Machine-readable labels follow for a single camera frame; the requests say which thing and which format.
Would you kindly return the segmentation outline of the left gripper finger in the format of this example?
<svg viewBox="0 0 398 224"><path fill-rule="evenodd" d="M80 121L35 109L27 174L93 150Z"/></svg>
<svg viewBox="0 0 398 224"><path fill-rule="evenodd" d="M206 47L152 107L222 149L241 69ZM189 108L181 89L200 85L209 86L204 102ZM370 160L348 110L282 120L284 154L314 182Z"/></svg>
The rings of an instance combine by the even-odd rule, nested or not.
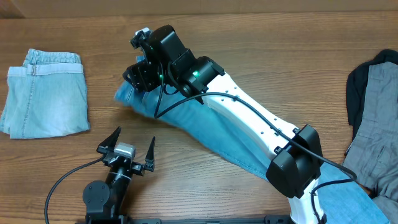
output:
<svg viewBox="0 0 398 224"><path fill-rule="evenodd" d="M150 143L149 149L147 151L147 155L145 158L145 162L147 166L153 166L154 165L154 149L155 149L155 136L152 138L152 141Z"/></svg>
<svg viewBox="0 0 398 224"><path fill-rule="evenodd" d="M114 149L118 141L120 132L121 132L121 127L118 126L110 136L108 136L103 142L99 144L98 149Z"/></svg>

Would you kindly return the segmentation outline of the blue denim jeans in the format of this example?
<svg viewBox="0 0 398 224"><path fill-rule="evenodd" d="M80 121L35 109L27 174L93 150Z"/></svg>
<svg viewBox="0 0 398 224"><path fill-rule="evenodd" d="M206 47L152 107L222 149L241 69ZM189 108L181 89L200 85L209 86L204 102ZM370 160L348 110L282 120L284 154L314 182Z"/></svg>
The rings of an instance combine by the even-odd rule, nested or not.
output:
<svg viewBox="0 0 398 224"><path fill-rule="evenodd" d="M158 102L164 110L183 99L180 93L174 93L173 87L168 86L167 91L163 97L159 96L158 88L149 93L139 93L131 84L124 82L114 98L135 112L153 118ZM190 100L160 120L186 131L230 163L265 179L270 160L246 133L213 109ZM317 194L328 223L389 223L383 212L354 182L327 185L318 189Z"/></svg>

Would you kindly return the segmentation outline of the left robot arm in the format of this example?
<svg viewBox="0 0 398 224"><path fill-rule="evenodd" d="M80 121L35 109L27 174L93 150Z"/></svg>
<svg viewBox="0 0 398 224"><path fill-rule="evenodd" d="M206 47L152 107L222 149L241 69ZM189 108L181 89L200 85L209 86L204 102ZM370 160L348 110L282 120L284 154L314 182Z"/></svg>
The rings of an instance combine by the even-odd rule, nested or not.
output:
<svg viewBox="0 0 398 224"><path fill-rule="evenodd" d="M89 183L83 191L86 205L86 223L134 223L132 218L121 213L124 198L134 175L143 176L145 171L155 169L152 139L146 154L145 163L135 162L136 148L133 145L118 142L121 128L108 136L97 147L102 154L101 162L110 168L106 180Z"/></svg>

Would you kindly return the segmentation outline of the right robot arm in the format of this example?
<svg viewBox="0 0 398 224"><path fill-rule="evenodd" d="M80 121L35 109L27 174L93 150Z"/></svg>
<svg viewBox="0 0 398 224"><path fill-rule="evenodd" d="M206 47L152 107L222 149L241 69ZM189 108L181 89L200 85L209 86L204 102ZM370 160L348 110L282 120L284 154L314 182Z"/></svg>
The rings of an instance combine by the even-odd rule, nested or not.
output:
<svg viewBox="0 0 398 224"><path fill-rule="evenodd" d="M171 25L144 28L130 40L144 59L124 72L124 79L139 92L171 85L186 100L196 99L222 114L264 151L271 164L268 181L290 204L292 223L326 223L317 185L322 149L310 126L299 129L278 118L247 95L224 68L207 56L195 57Z"/></svg>

